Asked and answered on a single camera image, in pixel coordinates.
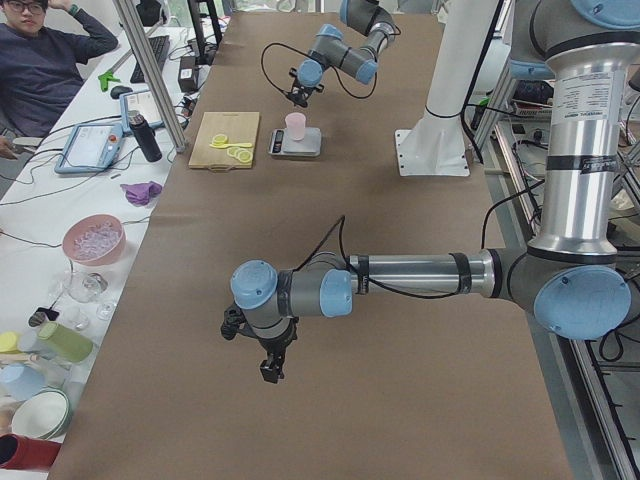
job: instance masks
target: red cup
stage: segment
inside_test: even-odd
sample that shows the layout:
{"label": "red cup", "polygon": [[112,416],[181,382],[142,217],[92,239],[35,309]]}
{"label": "red cup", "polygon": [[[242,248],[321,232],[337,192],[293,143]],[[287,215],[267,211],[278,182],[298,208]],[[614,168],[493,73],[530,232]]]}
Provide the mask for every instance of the red cup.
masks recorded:
{"label": "red cup", "polygon": [[60,443],[9,433],[0,436],[0,468],[48,472]]}

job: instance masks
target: pink cup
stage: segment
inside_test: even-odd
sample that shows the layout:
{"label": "pink cup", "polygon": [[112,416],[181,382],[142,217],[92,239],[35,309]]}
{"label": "pink cup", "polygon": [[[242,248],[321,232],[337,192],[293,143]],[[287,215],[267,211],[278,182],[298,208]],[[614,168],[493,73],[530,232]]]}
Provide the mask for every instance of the pink cup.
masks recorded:
{"label": "pink cup", "polygon": [[291,140],[302,140],[306,133],[307,117],[304,113],[293,112],[284,117],[284,122],[287,125],[287,133]]}

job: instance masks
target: computer mouse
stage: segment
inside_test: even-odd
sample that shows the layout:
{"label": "computer mouse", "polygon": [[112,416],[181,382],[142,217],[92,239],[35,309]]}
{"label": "computer mouse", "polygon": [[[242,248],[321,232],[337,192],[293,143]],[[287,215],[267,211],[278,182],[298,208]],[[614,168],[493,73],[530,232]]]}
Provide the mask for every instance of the computer mouse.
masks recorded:
{"label": "computer mouse", "polygon": [[129,87],[125,87],[124,85],[116,85],[111,89],[111,92],[109,92],[109,95],[111,95],[111,98],[113,98],[114,100],[117,100],[118,98],[120,98],[120,95],[122,95],[123,93],[129,93],[129,92],[133,92],[133,89]]}

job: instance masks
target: brown table surface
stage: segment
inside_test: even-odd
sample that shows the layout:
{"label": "brown table surface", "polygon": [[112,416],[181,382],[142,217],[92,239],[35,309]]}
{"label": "brown table surface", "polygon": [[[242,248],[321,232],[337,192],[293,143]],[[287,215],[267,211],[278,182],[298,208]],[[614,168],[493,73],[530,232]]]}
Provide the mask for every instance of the brown table surface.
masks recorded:
{"label": "brown table surface", "polygon": [[[293,109],[260,54],[270,42],[306,51],[338,17],[234,15],[187,136],[205,111],[259,111],[255,166],[221,174],[189,170],[189,151],[176,158],[51,479],[571,477],[525,317],[509,303],[358,297],[348,317],[301,319],[278,385],[261,379],[257,342],[219,334],[238,265],[292,268],[341,214],[348,253],[478,251],[491,204],[482,168],[397,173],[394,131],[422,115],[440,42],[431,16],[397,21],[374,95],[350,98],[327,72],[305,112],[323,153],[291,162],[265,153]],[[288,88],[300,60],[274,48],[265,65]],[[488,244],[500,242],[492,221]]]}

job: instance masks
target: man's hand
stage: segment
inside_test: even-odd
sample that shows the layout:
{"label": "man's hand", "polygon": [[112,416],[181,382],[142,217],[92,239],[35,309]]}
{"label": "man's hand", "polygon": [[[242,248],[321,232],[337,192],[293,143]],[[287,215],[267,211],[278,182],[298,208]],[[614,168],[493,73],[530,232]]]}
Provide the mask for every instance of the man's hand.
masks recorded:
{"label": "man's hand", "polygon": [[71,0],[49,0],[49,8],[57,8],[68,12],[71,5],[73,5]]}
{"label": "man's hand", "polygon": [[15,160],[16,156],[12,151],[13,144],[6,137],[0,137],[0,157]]}

